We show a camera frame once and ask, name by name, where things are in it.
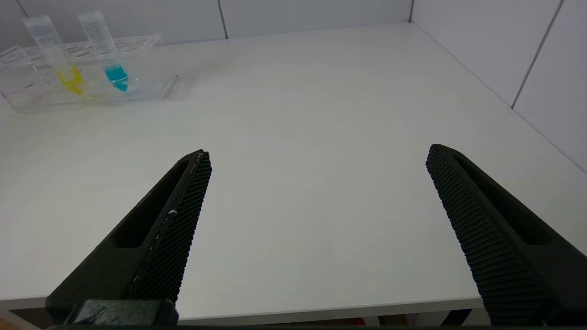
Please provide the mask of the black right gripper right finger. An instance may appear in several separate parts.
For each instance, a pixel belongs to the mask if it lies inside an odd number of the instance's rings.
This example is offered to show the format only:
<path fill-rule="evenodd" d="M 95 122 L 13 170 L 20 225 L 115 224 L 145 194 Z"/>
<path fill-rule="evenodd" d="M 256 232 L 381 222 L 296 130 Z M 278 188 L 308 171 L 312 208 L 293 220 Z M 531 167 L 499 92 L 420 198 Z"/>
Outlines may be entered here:
<path fill-rule="evenodd" d="M 491 324 L 586 326 L 584 253 L 461 152 L 432 144 L 426 167 Z"/>

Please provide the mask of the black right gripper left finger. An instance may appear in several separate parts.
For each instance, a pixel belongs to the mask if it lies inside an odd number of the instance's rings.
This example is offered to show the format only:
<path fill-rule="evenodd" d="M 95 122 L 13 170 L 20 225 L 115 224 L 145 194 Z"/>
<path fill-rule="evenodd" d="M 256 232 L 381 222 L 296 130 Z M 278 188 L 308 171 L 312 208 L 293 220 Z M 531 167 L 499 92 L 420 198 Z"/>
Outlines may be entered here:
<path fill-rule="evenodd" d="M 176 326 L 176 302 L 211 174 L 208 152 L 179 159 L 46 298 L 54 324 Z"/>

